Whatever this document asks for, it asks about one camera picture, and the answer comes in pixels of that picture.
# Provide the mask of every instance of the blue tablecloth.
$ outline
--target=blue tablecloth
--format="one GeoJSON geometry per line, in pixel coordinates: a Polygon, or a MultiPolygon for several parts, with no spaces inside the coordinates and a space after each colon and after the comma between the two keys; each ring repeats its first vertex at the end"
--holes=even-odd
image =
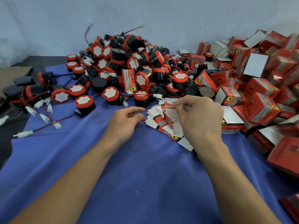
{"type": "MultiPolygon", "coordinates": [[[[68,73],[64,64],[46,70],[56,75],[68,73]]],[[[69,78],[59,77],[58,83],[65,84],[69,78]]],[[[0,172],[0,223],[8,222],[53,185],[101,139],[113,112],[123,108],[108,105],[92,89],[89,93],[97,107],[87,117],[71,117],[61,123],[60,129],[51,126],[27,138],[12,140],[12,155],[0,172]]],[[[128,103],[133,106],[133,99],[128,103]]],[[[59,120],[74,110],[73,101],[53,105],[52,117],[59,120]]],[[[24,130],[45,125],[40,117],[30,117],[24,130]]],[[[298,183],[268,167],[266,158],[243,134],[223,134],[222,138],[275,215],[283,224],[292,223],[277,199],[298,192],[298,183]]],[[[78,223],[222,221],[203,164],[167,135],[141,123],[108,162],[78,223]]]]}

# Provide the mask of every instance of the gray floor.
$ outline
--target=gray floor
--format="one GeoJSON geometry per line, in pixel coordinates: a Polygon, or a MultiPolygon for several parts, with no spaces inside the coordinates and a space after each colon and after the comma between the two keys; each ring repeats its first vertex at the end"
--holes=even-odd
{"type": "MultiPolygon", "coordinates": [[[[30,76],[33,77],[38,84],[37,73],[44,72],[46,66],[64,64],[66,62],[65,56],[29,56],[15,66],[32,66],[33,71],[30,73],[30,76]]],[[[20,117],[0,127],[0,169],[12,153],[11,139],[13,135],[23,131],[28,118],[29,116],[27,114],[22,114],[20,117]]]]}

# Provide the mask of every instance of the yellow logo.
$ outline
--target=yellow logo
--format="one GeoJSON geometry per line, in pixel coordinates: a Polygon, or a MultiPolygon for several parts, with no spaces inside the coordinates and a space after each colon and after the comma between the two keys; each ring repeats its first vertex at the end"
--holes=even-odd
{"type": "Polygon", "coordinates": [[[272,108],[279,110],[279,107],[272,105],[272,108]]]}

